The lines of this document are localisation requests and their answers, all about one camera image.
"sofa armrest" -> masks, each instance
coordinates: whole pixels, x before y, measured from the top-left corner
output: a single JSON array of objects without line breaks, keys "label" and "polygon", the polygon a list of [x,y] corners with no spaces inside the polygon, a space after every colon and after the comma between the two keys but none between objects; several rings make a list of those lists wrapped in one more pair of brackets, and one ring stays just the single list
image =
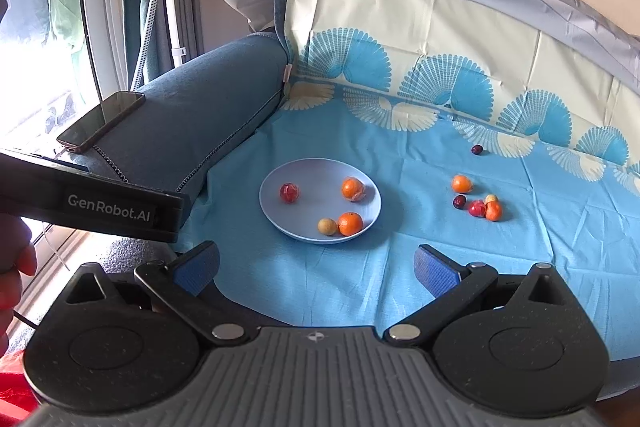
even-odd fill
[{"label": "sofa armrest", "polygon": [[265,32],[194,58],[140,89],[145,103],[72,161],[193,201],[210,166],[277,108],[286,64],[277,36]]}]

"white cable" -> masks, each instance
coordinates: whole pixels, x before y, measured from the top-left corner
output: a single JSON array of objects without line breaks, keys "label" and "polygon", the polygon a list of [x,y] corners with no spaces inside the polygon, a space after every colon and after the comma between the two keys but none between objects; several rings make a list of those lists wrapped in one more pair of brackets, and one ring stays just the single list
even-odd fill
[{"label": "white cable", "polygon": [[143,84],[143,73],[146,63],[146,52],[149,49],[149,42],[151,40],[151,31],[154,28],[154,19],[156,18],[156,7],[158,6],[158,0],[149,0],[149,6],[146,10],[145,29],[143,31],[142,40],[140,41],[140,53],[138,54],[138,61],[136,62],[136,70],[133,73],[133,79],[131,81],[131,90],[135,91]]},{"label": "white cable", "polygon": [[66,263],[64,261],[62,261],[62,257],[60,256],[60,254],[58,253],[58,250],[56,248],[53,248],[51,246],[51,243],[49,242],[49,237],[47,237],[47,230],[45,230],[44,228],[44,222],[41,221],[40,222],[42,225],[42,237],[44,238],[45,243],[47,243],[47,245],[49,245],[49,248],[51,249],[51,251],[56,254],[58,260],[60,261],[60,263],[62,263],[62,266],[64,266],[66,268],[67,271],[71,271],[71,269],[66,265]]}]

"small yellow ball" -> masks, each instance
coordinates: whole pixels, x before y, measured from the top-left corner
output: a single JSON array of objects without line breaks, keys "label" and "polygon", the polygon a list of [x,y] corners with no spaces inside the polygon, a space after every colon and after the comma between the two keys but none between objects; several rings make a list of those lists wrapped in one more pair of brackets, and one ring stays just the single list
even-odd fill
[{"label": "small yellow ball", "polygon": [[323,217],[318,221],[318,232],[324,235],[334,235],[338,231],[338,225],[333,219]]}]

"human hand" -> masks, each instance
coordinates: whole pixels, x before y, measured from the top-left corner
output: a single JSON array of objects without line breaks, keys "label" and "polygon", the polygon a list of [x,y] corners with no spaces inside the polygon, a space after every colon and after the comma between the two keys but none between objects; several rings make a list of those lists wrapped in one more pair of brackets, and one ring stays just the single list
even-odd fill
[{"label": "human hand", "polygon": [[0,274],[0,356],[9,347],[6,330],[14,318],[14,307],[22,296],[19,271],[35,275],[38,261],[31,244],[31,229],[19,217],[0,214],[0,260],[13,261],[14,267]]}]

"round shallow bowl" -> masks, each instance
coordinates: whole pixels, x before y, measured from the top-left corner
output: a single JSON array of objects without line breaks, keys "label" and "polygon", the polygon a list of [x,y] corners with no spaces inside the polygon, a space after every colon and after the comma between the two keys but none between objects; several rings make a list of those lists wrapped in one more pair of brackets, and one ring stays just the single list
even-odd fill
[{"label": "round shallow bowl", "polygon": [[[365,197],[351,203],[340,191],[345,178],[359,179],[365,185]],[[280,199],[280,187],[293,183],[300,189],[294,203]],[[376,184],[364,173],[346,163],[325,158],[305,158],[273,169],[260,186],[260,207],[267,219],[294,239],[318,245],[342,243],[367,232],[380,215],[382,200]],[[353,235],[322,235],[318,221],[323,217],[338,220],[345,212],[357,212],[364,228]]]}]

